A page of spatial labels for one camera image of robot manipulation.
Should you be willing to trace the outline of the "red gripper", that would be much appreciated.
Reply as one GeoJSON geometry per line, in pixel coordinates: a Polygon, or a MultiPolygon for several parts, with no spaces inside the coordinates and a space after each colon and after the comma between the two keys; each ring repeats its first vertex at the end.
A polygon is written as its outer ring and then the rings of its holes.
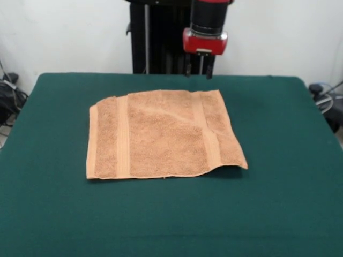
{"type": "MultiPolygon", "coordinates": [[[[189,54],[211,55],[208,57],[208,66],[206,70],[206,79],[210,80],[213,76],[213,67],[216,55],[222,55],[227,46],[228,33],[222,32],[220,35],[206,36],[200,35],[190,28],[183,31],[183,49],[189,54]]],[[[190,55],[185,55],[185,76],[191,75],[190,55]]]]}

